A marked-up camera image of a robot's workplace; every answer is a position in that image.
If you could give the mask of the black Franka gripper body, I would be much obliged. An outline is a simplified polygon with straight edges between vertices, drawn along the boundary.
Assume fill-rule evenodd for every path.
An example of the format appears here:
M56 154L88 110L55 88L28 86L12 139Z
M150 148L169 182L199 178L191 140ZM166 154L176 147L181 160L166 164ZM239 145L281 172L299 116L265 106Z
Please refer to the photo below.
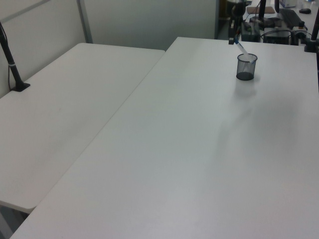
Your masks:
M229 21L229 38L234 39L240 34L241 17L230 17Z

